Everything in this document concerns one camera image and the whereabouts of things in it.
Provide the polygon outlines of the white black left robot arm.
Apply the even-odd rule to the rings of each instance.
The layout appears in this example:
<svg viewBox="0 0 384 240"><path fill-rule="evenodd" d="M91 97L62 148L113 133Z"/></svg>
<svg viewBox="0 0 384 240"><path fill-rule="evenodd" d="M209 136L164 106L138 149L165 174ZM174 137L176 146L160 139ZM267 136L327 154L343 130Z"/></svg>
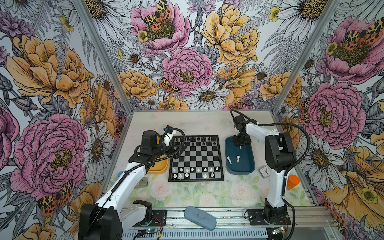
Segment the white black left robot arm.
<svg viewBox="0 0 384 240"><path fill-rule="evenodd" d="M157 162L179 156L186 148L186 135L178 128L166 126L164 134L147 130L141 144L130 156L122 175L99 200L83 207L79 220L79 240L120 240L123 233L142 221L149 221L152 205L137 201L127 210L124 204L135 186Z"/></svg>

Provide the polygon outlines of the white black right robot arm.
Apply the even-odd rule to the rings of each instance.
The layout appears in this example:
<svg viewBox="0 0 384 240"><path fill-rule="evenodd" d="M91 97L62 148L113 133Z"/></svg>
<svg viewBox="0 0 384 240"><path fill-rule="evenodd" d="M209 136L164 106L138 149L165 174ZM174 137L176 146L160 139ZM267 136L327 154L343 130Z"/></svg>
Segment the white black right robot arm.
<svg viewBox="0 0 384 240"><path fill-rule="evenodd" d="M297 161L292 139L288 133L270 130L268 127L279 126L281 123L261 124L238 110L231 110L234 125L238 134L233 136L237 147L251 144L251 137L265 145L265 161L270 168L270 190L263 209L263 220L268 224L277 222L288 214L288 203L285 199L287 179L290 170Z"/></svg>

